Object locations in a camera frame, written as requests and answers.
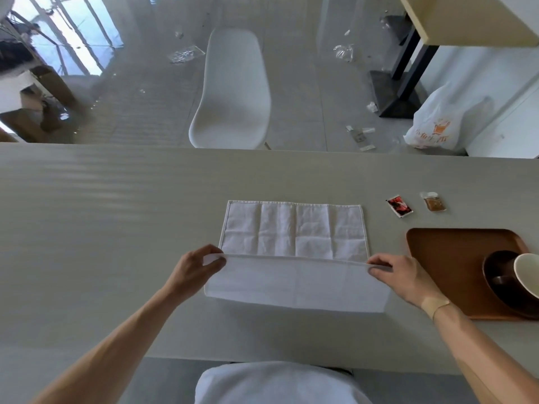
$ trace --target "brown saucer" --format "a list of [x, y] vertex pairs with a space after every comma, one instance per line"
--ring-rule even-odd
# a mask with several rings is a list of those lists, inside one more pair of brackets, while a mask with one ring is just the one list
[[495, 251], [483, 261], [483, 276], [488, 287], [512, 311], [528, 319], [539, 319], [539, 300], [523, 293], [515, 283], [495, 284], [492, 279], [503, 274], [501, 265], [519, 256], [514, 251]]

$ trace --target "cup handle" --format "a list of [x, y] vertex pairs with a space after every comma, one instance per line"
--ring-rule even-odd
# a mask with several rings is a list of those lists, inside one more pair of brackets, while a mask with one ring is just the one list
[[494, 278], [492, 278], [492, 283], [495, 285], [505, 285], [512, 280], [513, 277], [509, 275], [495, 276]]

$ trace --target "hand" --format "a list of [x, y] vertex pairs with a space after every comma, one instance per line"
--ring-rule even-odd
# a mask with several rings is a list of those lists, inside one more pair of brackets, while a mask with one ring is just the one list
[[367, 263], [393, 267], [393, 272], [370, 268], [369, 273], [412, 305], [421, 307], [426, 297], [445, 298], [415, 258], [404, 255], [376, 254], [369, 258]]
[[177, 297], [179, 303], [191, 298], [213, 274], [226, 265], [225, 258], [219, 258], [208, 265], [202, 265], [202, 259], [209, 254], [222, 253], [223, 251], [211, 244], [187, 252], [179, 260], [163, 289]]

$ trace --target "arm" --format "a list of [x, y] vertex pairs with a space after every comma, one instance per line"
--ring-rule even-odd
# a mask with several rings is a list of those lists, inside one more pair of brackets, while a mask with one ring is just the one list
[[393, 272], [371, 268], [369, 273], [391, 287], [402, 299], [430, 314], [481, 404], [539, 402], [539, 382], [479, 330], [460, 309], [448, 303], [417, 260], [377, 254], [367, 262], [393, 267]]
[[116, 403], [172, 312], [225, 266], [224, 258], [202, 265], [202, 258], [214, 253], [222, 251], [206, 245], [185, 254], [163, 288], [32, 402]]

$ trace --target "white cloth napkin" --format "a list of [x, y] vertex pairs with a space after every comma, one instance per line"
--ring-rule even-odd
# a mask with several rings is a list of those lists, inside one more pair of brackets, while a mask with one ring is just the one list
[[360, 205], [229, 201], [219, 248], [228, 254], [369, 258]]
[[286, 256], [213, 254], [226, 266], [204, 287], [206, 296], [238, 302], [343, 312], [383, 312], [389, 288], [361, 262]]

